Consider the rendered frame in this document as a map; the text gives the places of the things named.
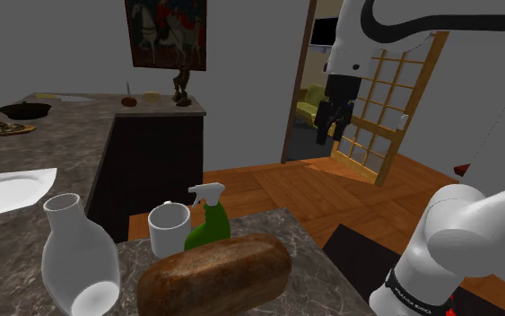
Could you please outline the black pan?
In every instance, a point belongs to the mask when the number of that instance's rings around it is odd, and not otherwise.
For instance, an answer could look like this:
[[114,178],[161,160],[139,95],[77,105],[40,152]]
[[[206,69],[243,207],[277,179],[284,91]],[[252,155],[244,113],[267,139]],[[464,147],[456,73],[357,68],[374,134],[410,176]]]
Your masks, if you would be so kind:
[[9,119],[29,120],[46,117],[50,109],[51,106],[46,103],[23,101],[0,107],[0,112]]

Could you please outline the framed horse rider painting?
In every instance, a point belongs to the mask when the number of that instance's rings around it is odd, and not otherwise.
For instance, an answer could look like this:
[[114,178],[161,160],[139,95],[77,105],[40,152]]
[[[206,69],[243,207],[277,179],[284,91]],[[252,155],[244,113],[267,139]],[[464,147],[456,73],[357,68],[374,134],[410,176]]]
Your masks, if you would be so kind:
[[206,70],[207,0],[125,0],[135,67]]

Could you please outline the white vase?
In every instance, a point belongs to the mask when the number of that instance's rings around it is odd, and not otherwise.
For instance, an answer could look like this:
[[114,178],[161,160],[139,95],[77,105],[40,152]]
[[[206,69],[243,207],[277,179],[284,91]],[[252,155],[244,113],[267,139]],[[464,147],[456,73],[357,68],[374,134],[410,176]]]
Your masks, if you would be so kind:
[[116,244],[74,193],[49,199],[43,209],[51,228],[41,261],[45,287],[66,316],[104,316],[120,292]]

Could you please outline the dark kitchen counter cabinet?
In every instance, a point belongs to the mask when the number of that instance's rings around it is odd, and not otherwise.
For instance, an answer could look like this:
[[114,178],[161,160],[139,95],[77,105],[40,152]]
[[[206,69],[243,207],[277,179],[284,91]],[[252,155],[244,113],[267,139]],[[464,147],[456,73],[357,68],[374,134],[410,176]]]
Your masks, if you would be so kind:
[[129,217],[169,200],[194,202],[203,182],[204,117],[116,116],[85,208],[114,242],[128,240]]

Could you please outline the brown bread loaf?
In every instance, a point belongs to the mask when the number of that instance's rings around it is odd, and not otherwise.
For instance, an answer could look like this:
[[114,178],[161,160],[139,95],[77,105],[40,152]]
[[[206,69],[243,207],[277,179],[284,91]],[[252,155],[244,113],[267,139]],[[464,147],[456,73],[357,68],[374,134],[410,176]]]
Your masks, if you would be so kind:
[[137,285],[139,316],[238,316],[280,296],[292,257],[269,233],[224,239],[160,259]]

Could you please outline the bronze figure statuette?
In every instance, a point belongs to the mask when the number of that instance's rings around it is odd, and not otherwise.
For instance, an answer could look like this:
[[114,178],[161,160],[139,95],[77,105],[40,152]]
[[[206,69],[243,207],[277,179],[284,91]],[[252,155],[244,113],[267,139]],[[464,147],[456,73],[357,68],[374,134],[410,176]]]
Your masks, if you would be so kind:
[[173,78],[175,93],[172,96],[172,100],[174,100],[176,105],[179,107],[187,107],[192,103],[192,101],[187,97],[186,92],[189,74],[189,66],[182,66],[179,69],[178,75]]

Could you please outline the dark robot stand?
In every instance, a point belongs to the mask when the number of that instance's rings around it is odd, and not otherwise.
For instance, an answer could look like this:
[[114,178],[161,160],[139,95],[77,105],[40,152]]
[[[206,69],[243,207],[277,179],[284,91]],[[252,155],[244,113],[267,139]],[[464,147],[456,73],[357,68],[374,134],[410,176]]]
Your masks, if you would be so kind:
[[[323,251],[366,303],[400,258],[392,250],[342,224],[337,226]],[[437,316],[505,316],[505,311],[459,287]]]

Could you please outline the green spray bottle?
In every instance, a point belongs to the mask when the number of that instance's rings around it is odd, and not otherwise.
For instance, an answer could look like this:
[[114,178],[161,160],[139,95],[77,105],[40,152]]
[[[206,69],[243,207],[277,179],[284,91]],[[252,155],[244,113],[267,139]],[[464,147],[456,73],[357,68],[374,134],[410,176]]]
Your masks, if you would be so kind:
[[195,207],[202,199],[205,200],[205,221],[188,235],[184,243],[184,250],[192,250],[207,243],[231,237],[231,224],[220,201],[220,196],[224,190],[225,186],[220,182],[211,182],[188,188],[189,193],[196,194],[192,207]]

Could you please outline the pizza on wooden board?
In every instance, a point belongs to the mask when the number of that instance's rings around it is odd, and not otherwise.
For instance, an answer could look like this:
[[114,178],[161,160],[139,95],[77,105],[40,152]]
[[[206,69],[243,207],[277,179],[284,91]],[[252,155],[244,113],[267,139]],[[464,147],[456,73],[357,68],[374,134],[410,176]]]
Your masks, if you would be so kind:
[[34,126],[22,125],[17,123],[6,123],[0,121],[0,136],[13,136],[26,134],[34,131]]

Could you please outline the wooden lattice door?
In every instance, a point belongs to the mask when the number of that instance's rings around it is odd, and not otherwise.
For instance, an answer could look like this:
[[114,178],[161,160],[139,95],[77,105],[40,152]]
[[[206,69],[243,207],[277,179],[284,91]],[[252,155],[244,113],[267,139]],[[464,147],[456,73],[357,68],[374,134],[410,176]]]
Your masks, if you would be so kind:
[[351,124],[331,157],[380,187],[420,103],[449,33],[435,31],[404,53],[376,50],[361,78]]

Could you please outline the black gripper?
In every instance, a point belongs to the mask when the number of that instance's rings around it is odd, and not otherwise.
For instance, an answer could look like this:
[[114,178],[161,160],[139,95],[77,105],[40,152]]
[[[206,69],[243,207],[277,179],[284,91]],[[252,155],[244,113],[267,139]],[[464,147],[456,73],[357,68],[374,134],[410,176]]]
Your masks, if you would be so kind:
[[329,101],[319,103],[314,122],[317,127],[316,143],[318,145],[324,145],[327,140],[327,131],[331,126],[328,120],[332,102],[345,104],[337,107],[334,118],[335,131],[333,139],[339,141],[342,138],[345,128],[351,123],[353,114],[353,104],[347,102],[356,100],[360,86],[360,77],[349,75],[329,75],[327,77],[325,95]]

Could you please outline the black television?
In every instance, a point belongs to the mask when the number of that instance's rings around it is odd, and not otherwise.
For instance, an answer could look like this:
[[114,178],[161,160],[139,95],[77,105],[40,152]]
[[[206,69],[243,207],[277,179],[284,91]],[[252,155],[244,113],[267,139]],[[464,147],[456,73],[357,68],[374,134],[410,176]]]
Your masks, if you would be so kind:
[[332,46],[335,43],[337,22],[337,17],[315,19],[309,44],[315,46]]

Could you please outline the white plate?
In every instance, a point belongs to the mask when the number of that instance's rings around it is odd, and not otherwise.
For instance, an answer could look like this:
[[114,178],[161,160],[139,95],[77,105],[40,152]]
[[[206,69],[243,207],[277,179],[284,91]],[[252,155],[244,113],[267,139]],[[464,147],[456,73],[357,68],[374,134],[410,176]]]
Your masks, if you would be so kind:
[[0,173],[0,214],[37,203],[56,176],[57,168]]

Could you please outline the white mug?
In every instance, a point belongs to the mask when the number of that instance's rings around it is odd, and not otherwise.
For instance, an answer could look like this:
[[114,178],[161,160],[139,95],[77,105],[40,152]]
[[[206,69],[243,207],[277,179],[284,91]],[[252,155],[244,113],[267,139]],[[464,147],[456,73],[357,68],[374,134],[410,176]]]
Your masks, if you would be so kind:
[[149,213],[148,225],[152,253],[164,259],[184,250],[191,232],[190,211],[183,204],[165,201]]

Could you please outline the green sofa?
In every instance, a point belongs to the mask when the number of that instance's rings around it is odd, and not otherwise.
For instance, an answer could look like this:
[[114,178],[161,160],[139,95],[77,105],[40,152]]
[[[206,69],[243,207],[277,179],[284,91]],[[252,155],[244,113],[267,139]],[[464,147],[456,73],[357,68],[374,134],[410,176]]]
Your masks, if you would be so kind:
[[295,117],[301,122],[311,127],[316,127],[315,119],[318,112],[318,105],[321,101],[327,101],[323,85],[313,83],[308,88],[301,88],[299,99],[296,105]]

